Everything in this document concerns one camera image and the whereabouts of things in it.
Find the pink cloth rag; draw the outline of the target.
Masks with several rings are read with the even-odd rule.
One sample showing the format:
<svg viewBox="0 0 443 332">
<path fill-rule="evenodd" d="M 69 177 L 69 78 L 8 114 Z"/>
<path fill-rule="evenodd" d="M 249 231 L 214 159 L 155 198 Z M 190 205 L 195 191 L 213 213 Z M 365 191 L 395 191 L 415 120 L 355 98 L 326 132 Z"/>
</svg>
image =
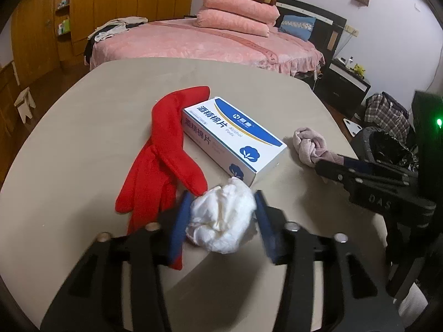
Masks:
<svg viewBox="0 0 443 332">
<path fill-rule="evenodd" d="M 344 157 L 330 151 L 324 137 L 311 128 L 297 128 L 293 133 L 293 146 L 300 162 L 306 166 L 314 167 L 320 160 L 344 164 Z"/>
</svg>

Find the white tissue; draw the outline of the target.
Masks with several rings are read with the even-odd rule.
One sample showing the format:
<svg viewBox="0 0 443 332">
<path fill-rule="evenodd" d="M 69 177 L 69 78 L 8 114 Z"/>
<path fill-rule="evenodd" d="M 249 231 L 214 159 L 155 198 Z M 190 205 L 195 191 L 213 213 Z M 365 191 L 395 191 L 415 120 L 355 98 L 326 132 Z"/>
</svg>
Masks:
<svg viewBox="0 0 443 332">
<path fill-rule="evenodd" d="M 256 207 L 251 189 L 242 180 L 229 178 L 192 202 L 186 237 L 213 253 L 235 253 L 257 234 Z"/>
</svg>

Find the red knit gloves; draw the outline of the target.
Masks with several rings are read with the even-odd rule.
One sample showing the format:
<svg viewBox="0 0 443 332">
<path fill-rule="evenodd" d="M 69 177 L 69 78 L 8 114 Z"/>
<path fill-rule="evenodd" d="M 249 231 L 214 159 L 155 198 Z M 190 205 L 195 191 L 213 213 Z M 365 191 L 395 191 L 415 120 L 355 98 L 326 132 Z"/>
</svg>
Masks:
<svg viewBox="0 0 443 332">
<path fill-rule="evenodd" d="M 208 86 L 165 95 L 152 109 L 151 136 L 135 158 L 116 198 L 115 211 L 131 215 L 128 233 L 175 212 L 166 263 L 182 269 L 182 245 L 195 196 L 207 192 L 201 168 L 183 149 L 182 111 L 209 99 Z"/>
</svg>

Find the black trash bin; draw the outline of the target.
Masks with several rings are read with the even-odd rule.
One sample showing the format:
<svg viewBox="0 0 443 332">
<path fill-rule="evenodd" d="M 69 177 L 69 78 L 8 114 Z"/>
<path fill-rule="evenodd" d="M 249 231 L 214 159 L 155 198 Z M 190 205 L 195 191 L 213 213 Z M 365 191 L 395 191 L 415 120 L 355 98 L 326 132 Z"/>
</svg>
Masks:
<svg viewBox="0 0 443 332">
<path fill-rule="evenodd" d="M 359 160 L 394 166 L 413 177 L 418 176 L 418 159 L 401 142 L 381 128 L 364 128 L 351 140 Z"/>
</svg>

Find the white bathroom scale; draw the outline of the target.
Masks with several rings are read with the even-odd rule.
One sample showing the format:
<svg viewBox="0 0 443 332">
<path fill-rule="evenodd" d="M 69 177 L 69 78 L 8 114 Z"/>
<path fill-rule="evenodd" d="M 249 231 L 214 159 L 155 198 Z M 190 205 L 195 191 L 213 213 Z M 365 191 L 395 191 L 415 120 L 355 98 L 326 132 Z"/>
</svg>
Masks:
<svg viewBox="0 0 443 332">
<path fill-rule="evenodd" d="M 348 130 L 348 133 L 350 133 L 350 135 L 352 137 L 355 137 L 361 130 L 363 130 L 361 125 L 359 125 L 351 120 L 348 120 L 347 118 L 344 118 L 343 122 L 344 122 L 346 129 Z"/>
</svg>

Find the plaid bag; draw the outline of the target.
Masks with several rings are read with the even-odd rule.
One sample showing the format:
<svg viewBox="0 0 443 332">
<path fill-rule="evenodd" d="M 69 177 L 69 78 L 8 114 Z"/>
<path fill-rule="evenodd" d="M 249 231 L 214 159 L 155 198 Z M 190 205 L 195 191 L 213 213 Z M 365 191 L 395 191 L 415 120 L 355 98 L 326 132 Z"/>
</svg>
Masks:
<svg viewBox="0 0 443 332">
<path fill-rule="evenodd" d="M 390 136 L 405 144 L 410 124 L 408 111 L 386 92 L 366 99 L 364 122 L 382 128 Z"/>
</svg>

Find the black white nightstand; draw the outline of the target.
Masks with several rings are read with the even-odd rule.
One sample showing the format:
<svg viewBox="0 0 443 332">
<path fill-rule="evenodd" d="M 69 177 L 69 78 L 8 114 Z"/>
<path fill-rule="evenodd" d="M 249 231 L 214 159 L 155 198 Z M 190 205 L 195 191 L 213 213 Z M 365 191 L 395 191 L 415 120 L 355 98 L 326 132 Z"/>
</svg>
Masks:
<svg viewBox="0 0 443 332">
<path fill-rule="evenodd" d="M 317 80 L 313 92 L 322 102 L 352 118 L 370 89 L 367 79 L 359 77 L 335 58 Z"/>
</svg>

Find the yellow toy on nightstand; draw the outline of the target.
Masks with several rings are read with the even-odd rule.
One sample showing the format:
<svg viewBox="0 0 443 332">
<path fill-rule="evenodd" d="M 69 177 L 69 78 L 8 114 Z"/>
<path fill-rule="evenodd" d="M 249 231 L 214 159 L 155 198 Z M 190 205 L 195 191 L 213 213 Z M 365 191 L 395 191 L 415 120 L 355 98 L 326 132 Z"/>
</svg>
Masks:
<svg viewBox="0 0 443 332">
<path fill-rule="evenodd" d="M 364 78 L 365 73 L 366 73 L 366 69 L 359 65 L 359 64 L 355 64 L 355 66 L 353 66 L 352 70 L 354 71 L 355 74 L 357 74 L 360 78 Z"/>
</svg>

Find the white blue alcohol pad box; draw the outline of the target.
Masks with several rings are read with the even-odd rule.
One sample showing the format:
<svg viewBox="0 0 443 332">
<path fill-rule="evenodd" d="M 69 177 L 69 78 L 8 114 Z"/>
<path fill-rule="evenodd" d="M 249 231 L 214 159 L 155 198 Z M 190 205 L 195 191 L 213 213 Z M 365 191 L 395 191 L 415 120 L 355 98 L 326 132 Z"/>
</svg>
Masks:
<svg viewBox="0 0 443 332">
<path fill-rule="evenodd" d="M 251 186 L 278 165 L 287 146 L 221 97 L 182 110 L 182 128 L 231 177 Z"/>
</svg>

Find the bed with pink cover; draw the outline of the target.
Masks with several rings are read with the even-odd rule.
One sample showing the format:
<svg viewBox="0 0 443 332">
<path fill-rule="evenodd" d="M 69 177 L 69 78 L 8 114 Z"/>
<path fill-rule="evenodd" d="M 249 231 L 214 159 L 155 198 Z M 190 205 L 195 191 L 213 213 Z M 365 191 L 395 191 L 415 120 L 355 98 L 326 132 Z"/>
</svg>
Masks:
<svg viewBox="0 0 443 332">
<path fill-rule="evenodd" d="M 272 28 L 267 37 L 194 26 L 194 20 L 149 22 L 94 44 L 91 69 L 125 58 L 190 58 L 243 64 L 295 77 L 326 64 L 309 41 Z"/>
</svg>

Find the black headboard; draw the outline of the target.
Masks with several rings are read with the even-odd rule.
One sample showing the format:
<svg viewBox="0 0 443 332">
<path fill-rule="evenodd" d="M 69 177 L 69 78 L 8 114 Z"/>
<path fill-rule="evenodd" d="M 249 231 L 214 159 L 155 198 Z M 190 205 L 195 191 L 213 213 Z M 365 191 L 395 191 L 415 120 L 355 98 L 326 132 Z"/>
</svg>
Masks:
<svg viewBox="0 0 443 332">
<path fill-rule="evenodd" d="M 285 16 L 315 18 L 309 41 L 323 54 L 325 65 L 328 68 L 345 30 L 347 20 L 321 7 L 298 0 L 276 0 L 276 6 L 280 13 L 275 24 L 276 27 L 280 27 Z"/>
</svg>

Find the blue cushion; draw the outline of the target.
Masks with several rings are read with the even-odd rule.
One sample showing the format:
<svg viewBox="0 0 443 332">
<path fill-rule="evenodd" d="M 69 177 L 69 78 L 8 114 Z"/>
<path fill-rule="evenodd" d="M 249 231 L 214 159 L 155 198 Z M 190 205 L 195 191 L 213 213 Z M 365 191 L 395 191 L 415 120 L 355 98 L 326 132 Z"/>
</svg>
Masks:
<svg viewBox="0 0 443 332">
<path fill-rule="evenodd" d="M 315 27 L 315 17 L 300 17 L 285 15 L 279 26 L 279 32 L 289 34 L 301 40 L 307 41 Z"/>
</svg>

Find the lower pink pillow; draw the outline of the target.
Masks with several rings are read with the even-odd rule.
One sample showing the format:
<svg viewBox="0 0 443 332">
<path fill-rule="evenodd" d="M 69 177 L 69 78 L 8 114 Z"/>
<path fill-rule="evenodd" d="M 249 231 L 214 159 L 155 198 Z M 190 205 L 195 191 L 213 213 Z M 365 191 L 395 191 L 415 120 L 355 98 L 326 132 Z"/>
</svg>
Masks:
<svg viewBox="0 0 443 332">
<path fill-rule="evenodd" d="M 265 38 L 270 35 L 270 28 L 267 24 L 216 9 L 200 10 L 197 13 L 194 26 L 240 32 Z"/>
</svg>

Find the small white stool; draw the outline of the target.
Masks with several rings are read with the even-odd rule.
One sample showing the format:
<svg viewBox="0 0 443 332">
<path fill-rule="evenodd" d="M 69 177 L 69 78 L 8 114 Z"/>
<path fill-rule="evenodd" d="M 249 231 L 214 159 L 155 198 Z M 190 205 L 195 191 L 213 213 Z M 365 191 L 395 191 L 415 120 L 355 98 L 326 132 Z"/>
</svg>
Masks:
<svg viewBox="0 0 443 332">
<path fill-rule="evenodd" d="M 26 119 L 33 119 L 32 109 L 36 107 L 36 104 L 31 95 L 30 87 L 27 87 L 20 92 L 14 102 L 14 106 L 17 108 L 22 123 L 25 124 Z"/>
</svg>

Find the pile of clothes on bed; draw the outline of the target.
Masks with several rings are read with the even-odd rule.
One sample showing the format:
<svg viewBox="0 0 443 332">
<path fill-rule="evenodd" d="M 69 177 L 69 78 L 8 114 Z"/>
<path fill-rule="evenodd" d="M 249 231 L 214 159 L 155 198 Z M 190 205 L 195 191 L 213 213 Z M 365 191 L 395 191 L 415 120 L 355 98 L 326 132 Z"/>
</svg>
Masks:
<svg viewBox="0 0 443 332">
<path fill-rule="evenodd" d="M 148 22 L 149 20 L 146 17 L 122 17 L 109 20 L 104 25 L 98 26 L 87 38 L 86 47 L 83 53 L 85 65 L 89 65 L 93 47 L 96 43 L 127 32 L 132 28 L 144 25 Z"/>
</svg>

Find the wooden wardrobe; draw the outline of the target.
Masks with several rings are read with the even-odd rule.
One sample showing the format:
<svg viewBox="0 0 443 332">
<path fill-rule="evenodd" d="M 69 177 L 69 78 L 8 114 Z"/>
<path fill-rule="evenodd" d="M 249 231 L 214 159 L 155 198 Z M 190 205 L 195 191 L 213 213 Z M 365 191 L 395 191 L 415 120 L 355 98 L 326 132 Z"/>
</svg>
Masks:
<svg viewBox="0 0 443 332">
<path fill-rule="evenodd" d="M 20 87 L 51 71 L 82 65 L 88 36 L 117 17 L 150 21 L 189 14 L 192 0 L 21 0 L 11 16 L 11 46 Z"/>
</svg>

